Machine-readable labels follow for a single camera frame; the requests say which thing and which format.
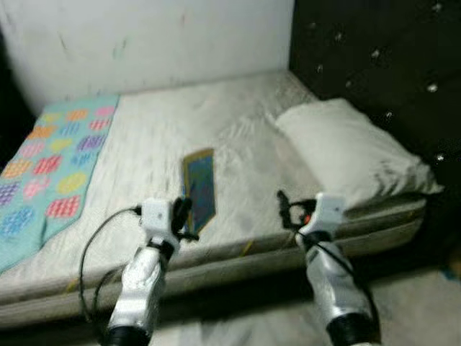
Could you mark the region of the teal blanket with colourful hearts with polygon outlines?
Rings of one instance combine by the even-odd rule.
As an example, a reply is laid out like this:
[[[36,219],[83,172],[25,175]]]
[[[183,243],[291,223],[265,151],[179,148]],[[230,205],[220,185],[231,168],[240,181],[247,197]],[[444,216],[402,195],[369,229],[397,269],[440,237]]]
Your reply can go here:
[[[0,172],[0,273],[78,220],[120,96],[48,105]]]

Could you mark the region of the grey patterned quilted mattress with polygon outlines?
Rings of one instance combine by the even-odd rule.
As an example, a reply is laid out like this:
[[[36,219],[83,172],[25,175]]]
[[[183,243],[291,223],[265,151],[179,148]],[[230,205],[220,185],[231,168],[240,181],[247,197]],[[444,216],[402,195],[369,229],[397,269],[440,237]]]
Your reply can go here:
[[[312,101],[287,72],[122,96],[78,220],[0,273],[0,332],[80,319],[79,288],[88,301],[99,291],[99,307],[111,309],[144,244],[128,208],[180,195],[182,158],[204,148],[215,151],[217,214],[172,256],[162,301],[303,267],[276,194],[323,188],[274,120]]]

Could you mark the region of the yellow blue children's book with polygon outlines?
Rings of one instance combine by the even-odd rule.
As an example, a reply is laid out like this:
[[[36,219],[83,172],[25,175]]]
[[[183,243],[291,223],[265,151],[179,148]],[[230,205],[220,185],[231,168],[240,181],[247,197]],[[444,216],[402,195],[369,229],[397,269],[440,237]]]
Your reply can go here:
[[[216,174],[213,148],[191,153],[181,161],[182,194],[191,200],[187,234],[198,237],[216,216]]]

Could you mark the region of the dark tufted headboard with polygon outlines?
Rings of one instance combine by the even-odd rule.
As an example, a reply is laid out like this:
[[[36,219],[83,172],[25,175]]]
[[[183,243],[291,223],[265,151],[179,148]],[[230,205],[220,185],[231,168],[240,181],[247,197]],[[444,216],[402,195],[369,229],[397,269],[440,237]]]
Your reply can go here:
[[[460,241],[461,0],[295,0],[290,70],[342,98],[431,166],[419,245]]]

